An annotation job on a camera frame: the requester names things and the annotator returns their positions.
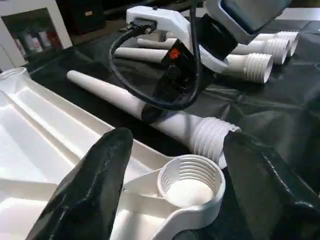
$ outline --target black cable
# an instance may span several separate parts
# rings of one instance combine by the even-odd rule
[[[108,51],[108,63],[109,68],[117,78],[120,80],[120,83],[124,86],[124,88],[131,93],[132,95],[136,96],[140,100],[144,101],[147,104],[150,104],[158,109],[163,110],[171,110],[171,111],[179,111],[188,108],[191,106],[198,98],[200,85],[201,85],[201,78],[202,78],[202,64],[201,64],[201,57],[200,57],[200,50],[199,50],[199,43],[197,37],[197,30],[196,30],[196,9],[197,9],[197,0],[191,0],[192,5],[190,9],[190,26],[191,26],[191,41],[192,41],[192,49],[193,55],[195,58],[195,80],[192,89],[192,93],[190,97],[184,101],[179,102],[167,102],[162,101],[160,99],[156,99],[154,97],[150,97],[149,95],[141,92],[140,90],[136,89],[127,79],[118,71],[116,65],[114,64],[113,58],[114,53],[117,48],[119,48],[125,41],[130,38],[137,37],[141,34],[145,33],[145,29],[140,28],[136,25],[132,26],[129,31],[118,37],[110,46]]]

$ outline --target red logo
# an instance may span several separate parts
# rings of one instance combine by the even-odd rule
[[[180,55],[181,55],[181,52],[179,52],[179,50],[176,48],[172,49],[171,52],[169,52],[169,56],[172,60],[177,59]]]

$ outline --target white frame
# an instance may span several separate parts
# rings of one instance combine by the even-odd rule
[[[20,67],[26,64],[26,61],[20,53],[13,38],[11,37],[11,34],[8,31],[4,21],[2,20],[2,17],[44,8],[48,10],[51,21],[60,39],[62,47],[64,49],[71,47],[72,42],[70,40],[65,23],[63,21],[63,18],[55,0],[0,1],[0,45],[2,45],[7,56],[10,58],[10,61],[14,64],[14,67]],[[0,65],[0,69],[5,70],[4,68],[5,66]]]

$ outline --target cabinet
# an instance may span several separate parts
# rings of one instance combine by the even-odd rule
[[[2,71],[72,46],[55,0],[1,0],[0,33]]]

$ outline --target threaded end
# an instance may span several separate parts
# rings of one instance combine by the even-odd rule
[[[168,202],[186,208],[222,198],[218,193],[224,192],[225,178],[210,159],[190,154],[168,162],[159,172],[157,186]]]
[[[189,149],[194,154],[219,163],[224,139],[229,131],[240,131],[240,128],[215,117],[206,117],[197,124],[192,132]]]
[[[299,41],[299,32],[298,31],[280,31],[276,34],[277,38],[285,39],[289,41],[289,50],[287,53],[288,57],[291,57],[298,46]]]
[[[274,63],[284,64],[289,50],[289,41],[281,38],[272,38],[266,41],[264,54],[271,54],[274,57]]]
[[[244,63],[246,79],[255,83],[265,84],[271,73],[274,58],[270,54],[248,54]]]

